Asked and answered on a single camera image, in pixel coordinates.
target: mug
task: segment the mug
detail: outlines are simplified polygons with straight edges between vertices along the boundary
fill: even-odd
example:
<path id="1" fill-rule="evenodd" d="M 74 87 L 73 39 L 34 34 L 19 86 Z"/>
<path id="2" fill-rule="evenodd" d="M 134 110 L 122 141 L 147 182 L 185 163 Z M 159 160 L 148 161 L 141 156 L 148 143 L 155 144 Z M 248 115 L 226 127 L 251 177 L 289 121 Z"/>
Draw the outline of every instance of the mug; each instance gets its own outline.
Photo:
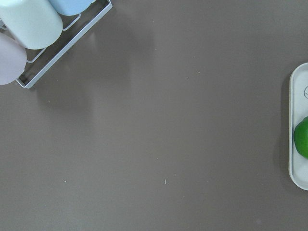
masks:
<path id="1" fill-rule="evenodd" d="M 49 0 L 49 2 L 58 13 L 72 16 L 87 9 L 93 0 Z"/>
<path id="2" fill-rule="evenodd" d="M 0 33 L 0 85 L 17 79 L 25 70 L 26 50 L 14 39 Z"/>
<path id="3" fill-rule="evenodd" d="M 0 0 L 0 18 L 28 49 L 52 45 L 63 29 L 61 17 L 48 0 Z"/>

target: pastel cup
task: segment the pastel cup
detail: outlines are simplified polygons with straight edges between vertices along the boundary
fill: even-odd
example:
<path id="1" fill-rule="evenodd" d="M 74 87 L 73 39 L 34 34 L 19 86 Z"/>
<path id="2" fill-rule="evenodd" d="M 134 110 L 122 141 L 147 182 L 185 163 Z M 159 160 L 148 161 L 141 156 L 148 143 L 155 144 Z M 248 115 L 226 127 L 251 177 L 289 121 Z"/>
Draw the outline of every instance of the pastel cup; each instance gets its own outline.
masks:
<path id="1" fill-rule="evenodd" d="M 58 13 L 72 16 L 86 10 L 93 0 L 49 0 L 49 2 Z"/>
<path id="2" fill-rule="evenodd" d="M 0 33 L 0 85 L 17 79 L 25 69 L 25 49 L 14 39 Z"/>
<path id="3" fill-rule="evenodd" d="M 0 18 L 28 49 L 52 45 L 63 29 L 61 17 L 48 0 L 0 0 Z"/>

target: white cup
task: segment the white cup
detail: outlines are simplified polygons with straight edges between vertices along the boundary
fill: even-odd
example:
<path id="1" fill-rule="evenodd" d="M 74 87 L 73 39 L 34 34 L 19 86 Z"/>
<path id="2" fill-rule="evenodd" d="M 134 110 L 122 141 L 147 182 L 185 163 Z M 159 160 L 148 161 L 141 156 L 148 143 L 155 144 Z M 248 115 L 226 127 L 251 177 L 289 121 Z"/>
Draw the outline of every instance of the white cup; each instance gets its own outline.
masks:
<path id="1" fill-rule="evenodd" d="M 0 18 L 28 49 L 52 45 L 63 29 L 61 17 L 48 0 L 0 0 Z"/>
<path id="2" fill-rule="evenodd" d="M 25 70 L 25 49 L 14 39 L 0 33 L 0 85 L 17 79 Z"/>
<path id="3" fill-rule="evenodd" d="M 72 16 L 87 9 L 93 0 L 49 0 L 49 2 L 58 13 Z"/>

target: circular logo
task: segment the circular logo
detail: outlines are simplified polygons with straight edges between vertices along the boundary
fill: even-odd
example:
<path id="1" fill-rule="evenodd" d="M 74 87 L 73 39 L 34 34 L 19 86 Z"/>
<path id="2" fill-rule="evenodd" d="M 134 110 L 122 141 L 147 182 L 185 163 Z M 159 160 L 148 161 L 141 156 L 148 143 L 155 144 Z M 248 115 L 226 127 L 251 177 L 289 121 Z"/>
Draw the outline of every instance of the circular logo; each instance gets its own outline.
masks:
<path id="1" fill-rule="evenodd" d="M 308 99 L 308 87 L 306 87 L 304 90 L 304 96 Z"/>

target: lime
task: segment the lime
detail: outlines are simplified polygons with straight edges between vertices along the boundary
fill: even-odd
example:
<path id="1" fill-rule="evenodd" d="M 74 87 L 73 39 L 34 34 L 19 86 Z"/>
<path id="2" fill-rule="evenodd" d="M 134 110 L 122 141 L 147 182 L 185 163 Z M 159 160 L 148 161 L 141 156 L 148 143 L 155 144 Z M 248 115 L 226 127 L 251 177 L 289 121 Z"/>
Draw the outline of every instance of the lime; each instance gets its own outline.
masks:
<path id="1" fill-rule="evenodd" d="M 308 158 L 308 117 L 294 129 L 294 143 L 298 153 Z"/>

